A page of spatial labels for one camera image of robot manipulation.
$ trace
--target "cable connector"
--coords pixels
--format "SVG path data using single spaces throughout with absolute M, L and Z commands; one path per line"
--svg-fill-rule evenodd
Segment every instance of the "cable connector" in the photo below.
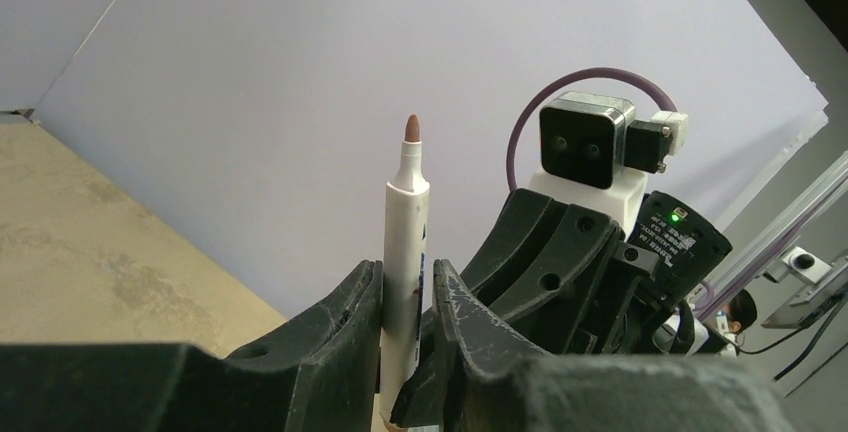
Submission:
M 657 112 L 651 117 L 650 122 L 668 127 L 668 134 L 672 138 L 668 155 L 675 155 L 686 142 L 689 133 L 689 116 L 680 112 Z
M 665 172 L 665 156 L 672 144 L 670 128 L 653 122 L 634 120 L 627 127 L 624 166 L 649 174 Z

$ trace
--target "table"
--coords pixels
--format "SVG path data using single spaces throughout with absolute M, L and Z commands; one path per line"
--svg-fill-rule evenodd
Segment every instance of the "table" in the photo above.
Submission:
M 285 322 L 38 125 L 9 115 L 0 304 L 0 343 L 181 341 L 218 357 Z

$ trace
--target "white wall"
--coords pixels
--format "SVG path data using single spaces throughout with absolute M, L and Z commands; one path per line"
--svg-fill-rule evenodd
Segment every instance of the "white wall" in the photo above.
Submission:
M 381 256 L 409 113 L 430 257 L 462 268 L 503 205 L 521 108 L 599 64 L 691 111 L 685 153 L 651 187 L 712 218 L 824 107 L 744 0 L 117 0 L 35 117 L 291 316 Z M 655 110 L 627 86 L 579 87 Z
M 848 149 L 848 53 L 803 0 L 749 0 L 786 50 L 827 98 L 830 124 L 793 158 L 727 230 L 737 248 L 752 240 L 777 214 Z M 843 197 L 827 216 L 814 223 L 799 245 L 830 260 L 848 248 L 848 197 Z M 748 290 L 754 295 L 761 319 L 767 317 L 798 288 L 789 280 L 774 285 L 759 279 Z M 771 378 L 806 346 L 816 328 L 808 330 L 770 352 L 747 357 L 764 378 Z M 758 349 L 782 337 L 786 331 L 755 327 L 746 332 L 745 348 Z M 842 312 L 822 337 L 813 353 L 794 372 L 777 383 L 788 392 L 848 341 L 848 312 Z
M 34 108 L 112 0 L 0 0 L 0 110 Z
M 812 432 L 837 432 L 848 427 L 848 348 L 842 349 L 806 382 L 786 397 L 786 408 Z

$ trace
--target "marker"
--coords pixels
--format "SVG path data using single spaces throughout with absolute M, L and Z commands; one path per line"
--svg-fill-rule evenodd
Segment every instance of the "marker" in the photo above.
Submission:
M 418 366 L 430 184 L 421 175 L 418 117 L 406 122 L 400 168 L 386 184 L 380 415 L 388 423 L 403 384 Z

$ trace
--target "purple cable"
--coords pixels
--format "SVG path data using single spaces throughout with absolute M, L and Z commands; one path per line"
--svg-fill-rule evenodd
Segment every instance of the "purple cable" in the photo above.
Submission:
M 700 312 L 705 310 L 712 303 L 713 298 L 715 298 L 715 289 L 710 285 L 706 280 L 701 281 L 701 286 L 704 287 L 704 296 L 698 299 L 698 302 L 695 303 L 695 306 L 692 308 L 694 312 Z
M 586 79 L 612 79 L 630 84 L 642 92 L 648 94 L 654 102 L 657 103 L 660 110 L 667 112 L 677 112 L 677 107 L 671 101 L 668 95 L 662 91 L 656 84 L 641 75 L 634 74 L 622 69 L 612 67 L 593 67 L 591 69 L 578 70 L 565 77 L 553 81 L 549 86 L 542 89 L 541 92 L 533 97 L 533 100 L 527 104 L 518 120 L 515 122 L 515 127 L 512 129 L 512 135 L 509 136 L 509 146 L 506 149 L 506 181 L 509 184 L 509 190 L 513 191 L 518 186 L 515 182 L 515 149 L 518 147 L 518 139 L 521 137 L 521 131 L 527 120 L 533 115 L 533 112 L 542 105 L 548 97 L 553 95 L 559 89 Z
M 833 189 L 828 192 L 824 199 L 819 201 L 819 203 L 813 207 L 811 210 L 808 210 L 804 215 L 802 215 L 795 224 L 789 228 L 789 230 L 783 234 L 778 240 L 776 240 L 771 247 L 766 248 L 763 252 L 757 255 L 756 259 L 752 260 L 747 267 L 742 269 L 742 272 L 733 279 L 733 282 L 725 289 L 724 292 L 718 295 L 712 302 L 710 302 L 698 316 L 700 320 L 706 320 L 709 318 L 710 314 L 714 313 L 721 307 L 723 304 L 728 302 L 731 298 L 735 297 L 736 294 L 739 293 L 740 290 L 745 288 L 748 283 L 754 279 L 754 277 L 763 270 L 772 260 L 774 260 L 779 254 L 783 253 L 784 250 L 792 243 L 792 240 L 797 236 L 801 229 L 807 225 L 807 222 L 815 216 L 822 205 L 827 203 L 827 201 L 833 197 L 833 195 L 842 187 L 842 184 L 837 185 Z

